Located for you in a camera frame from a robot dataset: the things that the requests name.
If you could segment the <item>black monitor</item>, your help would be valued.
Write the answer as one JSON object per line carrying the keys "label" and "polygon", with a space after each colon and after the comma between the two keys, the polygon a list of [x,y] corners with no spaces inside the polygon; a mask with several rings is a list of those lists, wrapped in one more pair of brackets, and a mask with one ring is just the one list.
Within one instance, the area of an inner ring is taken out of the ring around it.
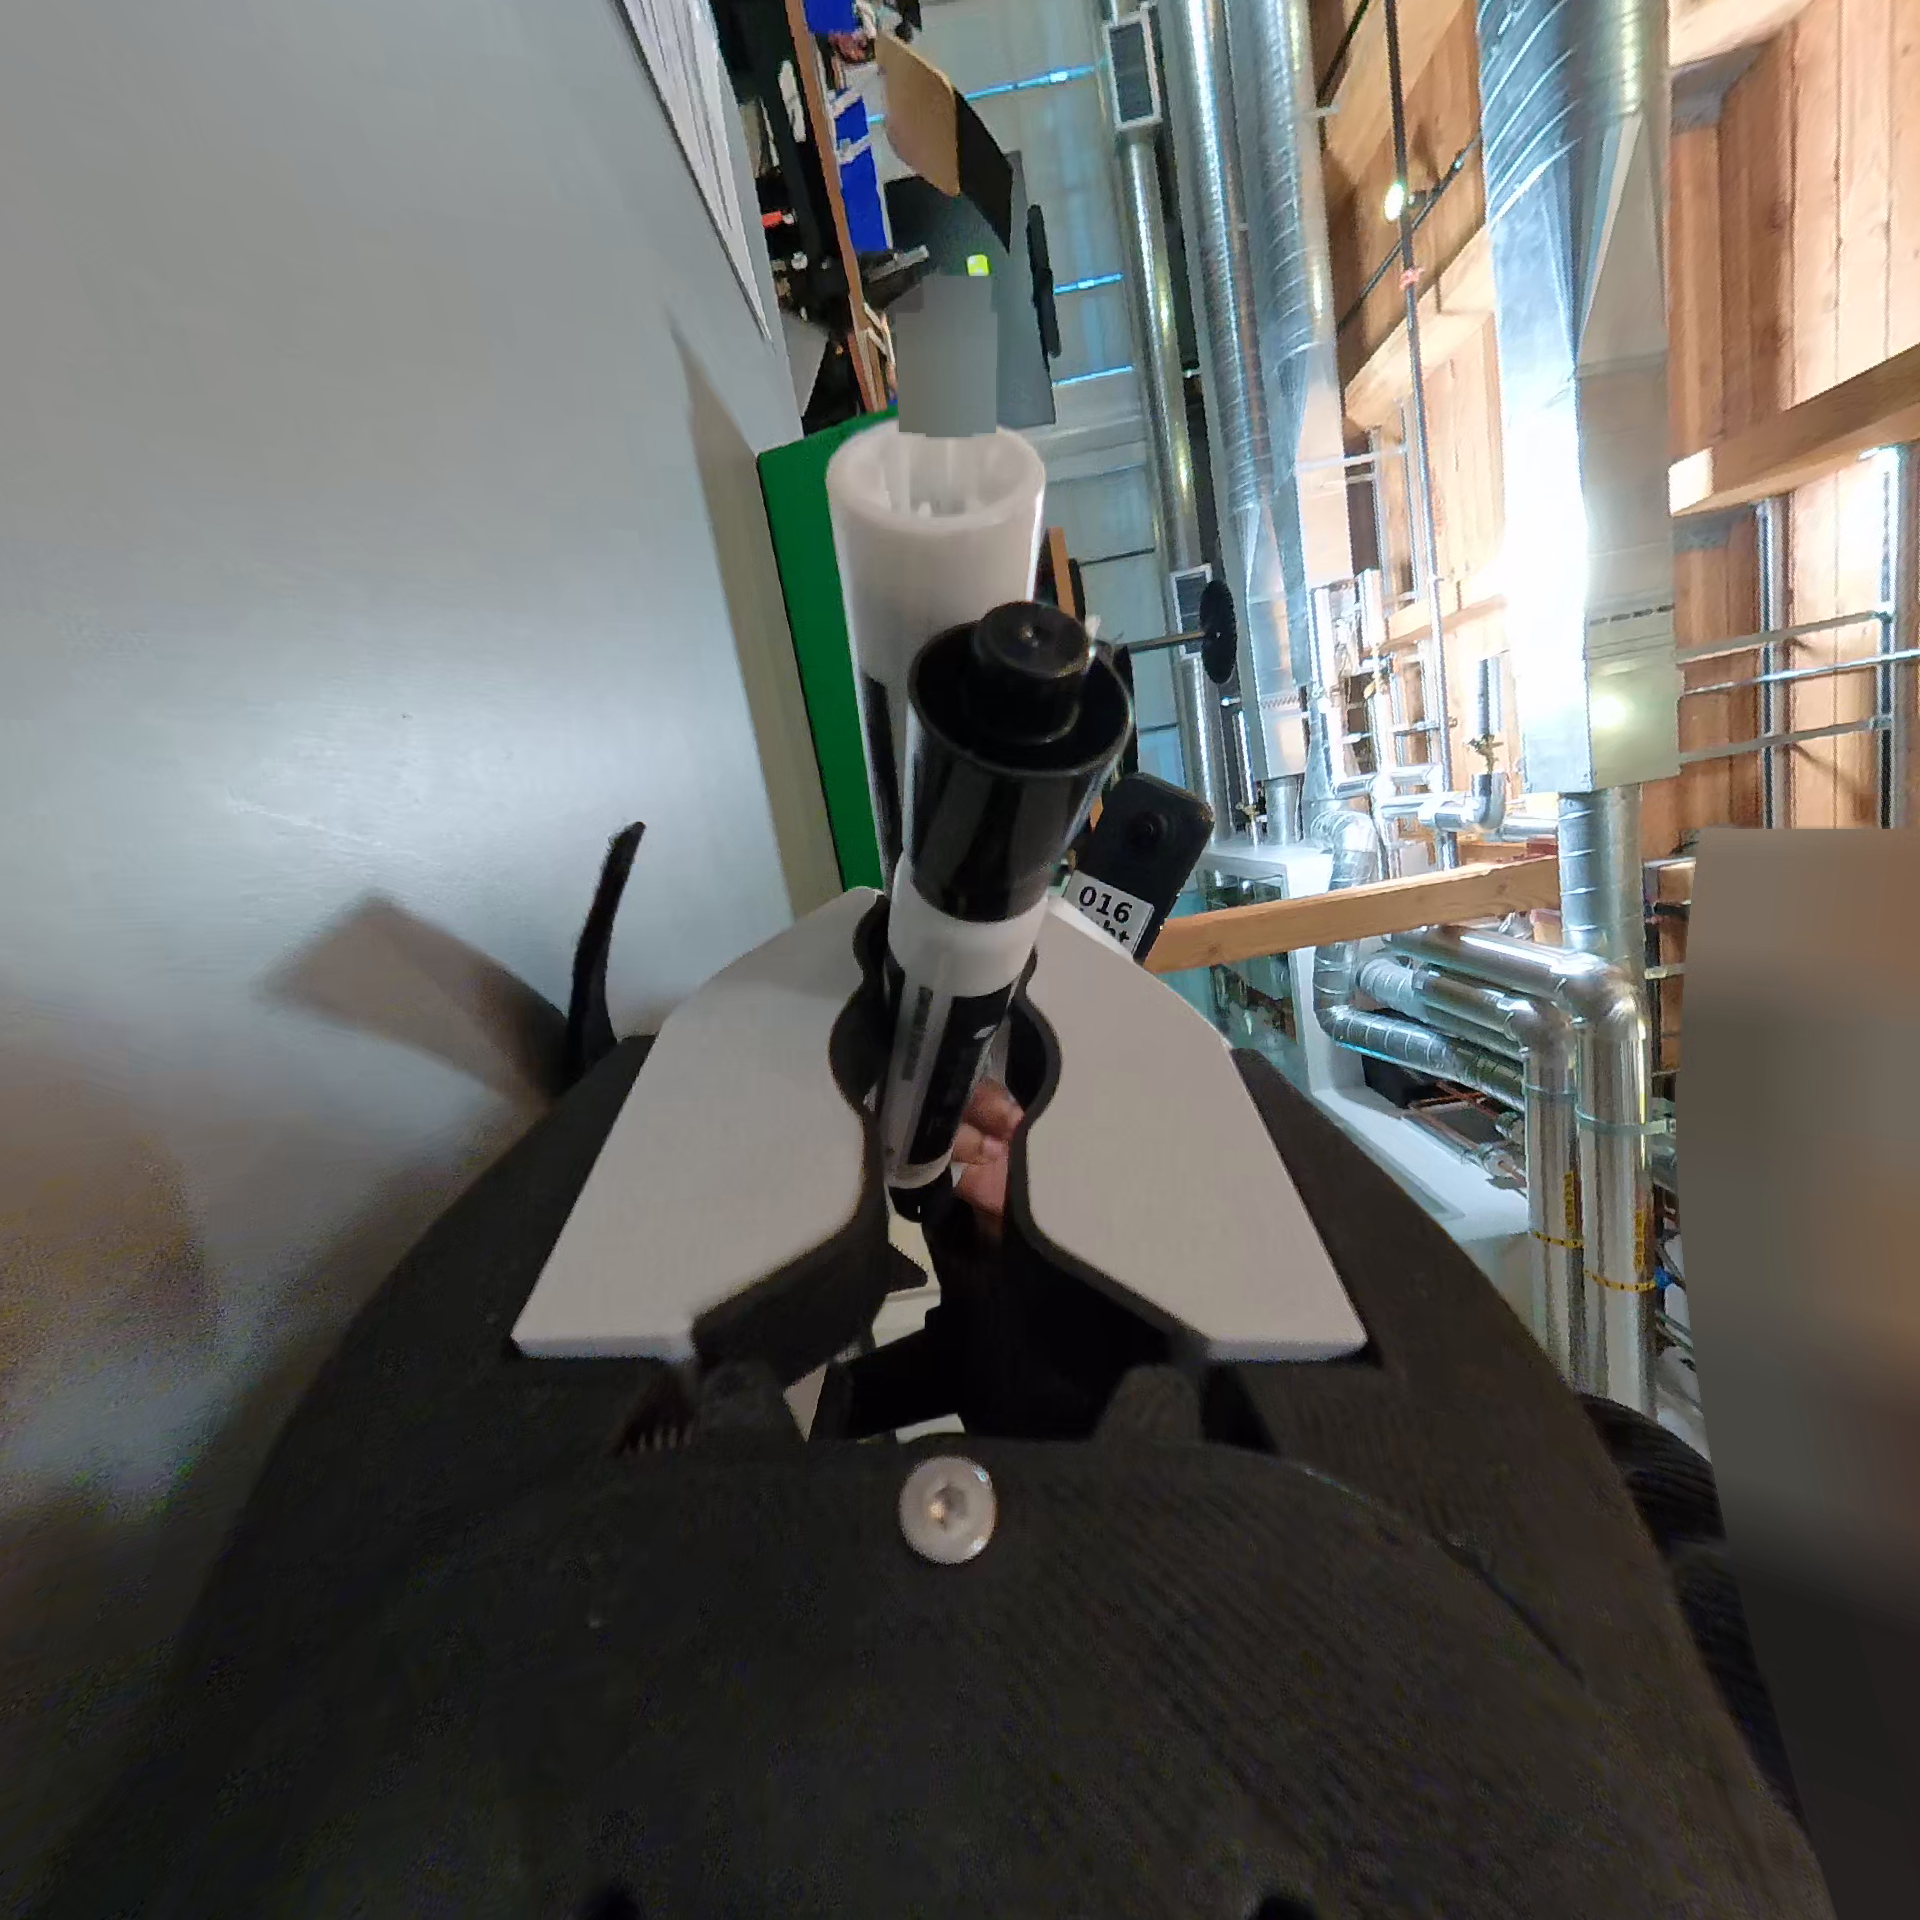
{"label": "black monitor", "polygon": [[893,167],[881,201],[893,249],[922,249],[929,274],[974,278],[992,293],[1000,422],[1054,425],[1060,327],[1045,217],[1028,194],[1024,157],[912,41],[883,33],[877,71],[881,133]]}

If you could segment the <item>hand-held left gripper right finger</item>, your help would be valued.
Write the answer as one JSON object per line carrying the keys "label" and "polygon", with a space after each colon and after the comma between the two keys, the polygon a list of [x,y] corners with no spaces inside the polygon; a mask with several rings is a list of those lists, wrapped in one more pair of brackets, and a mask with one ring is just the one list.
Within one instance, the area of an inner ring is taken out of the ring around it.
{"label": "hand-held left gripper right finger", "polygon": [[1318,1362],[1364,1330],[1227,1041],[1052,902],[1022,1007],[1042,1090],[1013,1153],[1013,1228],[1188,1357]]}

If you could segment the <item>white paper sheet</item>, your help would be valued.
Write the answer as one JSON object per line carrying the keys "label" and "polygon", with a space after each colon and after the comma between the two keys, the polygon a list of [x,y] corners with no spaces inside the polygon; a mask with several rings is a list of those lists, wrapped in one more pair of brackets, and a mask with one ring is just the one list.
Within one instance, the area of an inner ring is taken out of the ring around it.
{"label": "white paper sheet", "polygon": [[700,192],[707,222],[728,255],[731,274],[764,341],[774,327],[761,298],[752,265],[752,242],[736,190],[731,126],[736,98],[722,60],[722,45],[709,2],[616,2],[640,64],[656,86],[689,174]]}

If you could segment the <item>black disc on rod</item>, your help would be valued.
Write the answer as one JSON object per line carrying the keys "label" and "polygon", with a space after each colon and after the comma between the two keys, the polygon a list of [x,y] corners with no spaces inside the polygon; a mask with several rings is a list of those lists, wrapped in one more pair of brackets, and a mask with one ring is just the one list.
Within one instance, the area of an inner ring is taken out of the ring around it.
{"label": "black disc on rod", "polygon": [[1237,679],[1240,665],[1240,622],[1233,589],[1214,577],[1197,588],[1194,606],[1194,623],[1150,640],[1124,641],[1129,656],[1152,656],[1163,652],[1179,652],[1197,656],[1208,681],[1214,688],[1227,688]]}

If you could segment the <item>person's right hand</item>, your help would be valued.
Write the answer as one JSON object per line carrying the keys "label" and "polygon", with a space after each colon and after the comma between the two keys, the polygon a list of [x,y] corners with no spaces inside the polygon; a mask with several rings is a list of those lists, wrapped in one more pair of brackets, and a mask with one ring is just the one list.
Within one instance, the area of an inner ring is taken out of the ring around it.
{"label": "person's right hand", "polygon": [[994,1079],[984,1079],[954,1137],[950,1175],[957,1194],[985,1221],[1000,1223],[1006,1206],[1013,1145],[1024,1106]]}

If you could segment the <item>person's black sweater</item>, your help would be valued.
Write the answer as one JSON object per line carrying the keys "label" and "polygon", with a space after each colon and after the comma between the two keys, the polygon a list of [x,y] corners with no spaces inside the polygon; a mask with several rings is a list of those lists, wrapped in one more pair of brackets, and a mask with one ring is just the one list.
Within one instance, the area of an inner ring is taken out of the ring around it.
{"label": "person's black sweater", "polygon": [[1580,1402],[1664,1559],[1672,1591],[1722,1702],[1774,1799],[1794,1820],[1803,1820],[1786,1735],[1748,1633],[1710,1460],[1640,1409],[1590,1393],[1582,1393]]}

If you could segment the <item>wooden railing beam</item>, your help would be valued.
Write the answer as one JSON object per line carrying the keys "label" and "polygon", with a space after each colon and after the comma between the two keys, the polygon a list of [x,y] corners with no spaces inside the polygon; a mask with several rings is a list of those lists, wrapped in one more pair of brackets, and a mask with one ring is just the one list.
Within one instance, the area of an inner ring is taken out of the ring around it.
{"label": "wooden railing beam", "polygon": [[1530,856],[1376,879],[1316,895],[1219,908],[1170,918],[1142,965],[1170,975],[1278,953],[1382,940],[1429,926],[1500,921],[1507,913],[1557,910],[1560,884],[1555,856]]}

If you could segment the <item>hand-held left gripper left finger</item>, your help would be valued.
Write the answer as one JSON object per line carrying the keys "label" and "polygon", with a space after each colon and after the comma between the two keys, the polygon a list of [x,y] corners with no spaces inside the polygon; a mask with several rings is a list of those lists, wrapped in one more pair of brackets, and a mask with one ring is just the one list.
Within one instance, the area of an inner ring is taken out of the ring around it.
{"label": "hand-held left gripper left finger", "polygon": [[884,1192],[835,1028],[867,983],[854,887],[664,1021],[512,1328],[533,1360],[764,1365],[801,1380],[884,1294]]}

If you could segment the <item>round silver duct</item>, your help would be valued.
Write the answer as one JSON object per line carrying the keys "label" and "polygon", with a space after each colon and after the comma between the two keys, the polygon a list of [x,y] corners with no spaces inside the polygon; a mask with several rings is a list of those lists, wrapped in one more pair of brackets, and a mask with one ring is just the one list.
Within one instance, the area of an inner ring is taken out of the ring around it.
{"label": "round silver duct", "polygon": [[1332,786],[1318,641],[1353,577],[1310,8],[1170,5],[1166,41],[1254,794],[1269,837],[1310,841]]}

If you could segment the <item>green plastic bin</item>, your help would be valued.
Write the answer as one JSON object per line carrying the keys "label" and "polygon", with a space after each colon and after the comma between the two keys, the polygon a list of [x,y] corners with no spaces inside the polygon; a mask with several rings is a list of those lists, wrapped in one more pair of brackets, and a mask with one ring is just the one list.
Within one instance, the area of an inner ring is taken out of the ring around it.
{"label": "green plastic bin", "polygon": [[854,416],[757,460],[835,864],[846,887],[872,889],[884,889],[884,870],[825,470],[854,433],[892,418],[893,412]]}

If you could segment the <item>black dry erase marker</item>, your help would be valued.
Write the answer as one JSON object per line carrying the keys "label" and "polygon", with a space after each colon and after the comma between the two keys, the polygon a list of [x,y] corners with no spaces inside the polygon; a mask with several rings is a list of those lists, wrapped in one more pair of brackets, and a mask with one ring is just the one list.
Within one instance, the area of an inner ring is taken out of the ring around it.
{"label": "black dry erase marker", "polygon": [[1045,602],[1003,602],[929,640],[906,696],[877,1141],[896,1210],[923,1221],[948,1206],[968,1106],[1134,706],[1089,629]]}
{"label": "black dry erase marker", "polygon": [[1008,428],[944,439],[888,420],[828,462],[881,889],[902,850],[910,665],[940,633],[1030,599],[1045,487],[1042,456]]}

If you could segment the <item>silver insulated pipes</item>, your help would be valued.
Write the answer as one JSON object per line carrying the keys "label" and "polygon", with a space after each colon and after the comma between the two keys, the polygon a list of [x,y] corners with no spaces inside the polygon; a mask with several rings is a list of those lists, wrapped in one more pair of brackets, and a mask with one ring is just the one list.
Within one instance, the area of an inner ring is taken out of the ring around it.
{"label": "silver insulated pipes", "polygon": [[1593,950],[1489,928],[1322,945],[1325,1038],[1521,1113],[1530,1319],[1574,1389],[1657,1412],[1657,1255],[1642,989]]}

